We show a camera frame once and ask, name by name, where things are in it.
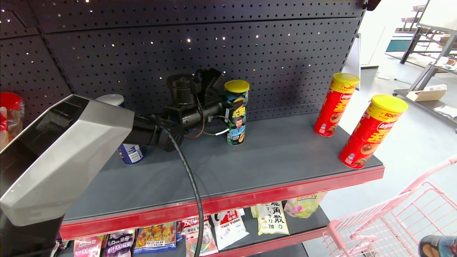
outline yellow lid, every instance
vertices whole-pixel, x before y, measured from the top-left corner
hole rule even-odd
[[[408,109],[408,104],[405,101],[391,95],[375,95],[372,97],[372,103],[390,112],[402,113]]]
[[[233,93],[244,93],[249,90],[249,83],[245,80],[232,80],[225,83],[224,87]]]
[[[339,83],[343,84],[359,84],[360,78],[357,77],[356,75],[350,74],[350,73],[335,73],[333,74],[333,80],[336,80]]]

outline blue can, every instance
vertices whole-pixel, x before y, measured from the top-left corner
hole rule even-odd
[[[119,94],[104,95],[96,100],[124,108],[124,97]],[[126,165],[135,165],[144,159],[139,145],[121,144],[117,151]]]

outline pegboard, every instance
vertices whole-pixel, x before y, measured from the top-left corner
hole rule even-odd
[[[80,95],[121,93],[128,108],[159,112],[170,103],[166,77],[213,67],[229,80],[251,83],[249,108],[255,110],[323,101],[357,24],[339,18],[128,27],[48,40]]]
[[[34,96],[32,113],[44,110],[35,110],[37,104],[69,94],[68,88],[92,98],[120,93],[129,109],[160,112],[170,104],[167,76],[216,68],[229,80],[250,82],[249,118],[265,119],[320,110],[331,76],[341,71],[355,39],[363,3],[42,0],[30,1],[30,9],[15,2],[11,9],[19,25],[32,25],[22,32],[11,23],[4,36],[20,42],[23,33],[42,32],[47,42],[49,62],[41,69],[50,72],[40,73],[40,79],[58,82],[46,86],[46,97]],[[2,65],[21,58],[2,58]],[[10,74],[7,83],[24,80]],[[43,90],[38,81],[19,84],[22,95]],[[48,101],[50,95],[55,101]]]
[[[70,94],[39,36],[0,41],[0,90],[24,99],[25,125]]]
[[[361,0],[31,2],[45,33],[112,27],[358,17]]]
[[[0,39],[38,34],[26,2],[0,1],[0,22]]]

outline pink shopping cart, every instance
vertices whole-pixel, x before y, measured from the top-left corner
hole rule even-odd
[[[431,174],[456,162],[454,156],[440,163],[391,200],[331,221],[324,232],[331,256],[416,257],[424,236],[457,236],[457,205],[425,182]]]

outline gray floor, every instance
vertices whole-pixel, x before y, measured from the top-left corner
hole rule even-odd
[[[412,83],[421,71],[420,67],[399,64],[397,59],[389,56],[386,56],[379,69],[363,70],[361,90],[355,92],[340,126],[346,132],[352,133],[373,95],[391,94],[394,89],[409,88],[409,85],[393,79]],[[377,78],[379,74],[390,77],[390,80]],[[449,73],[437,74],[430,81],[430,85],[432,84],[448,84],[448,93],[442,101],[457,107],[457,76]],[[425,110],[410,105],[375,153],[385,164],[384,178],[331,191],[321,206],[330,220],[343,218],[388,200],[428,168],[455,154],[457,134],[454,129]],[[457,201],[457,165],[431,176],[430,180]],[[310,257],[329,255],[321,238],[304,242],[303,245]]]

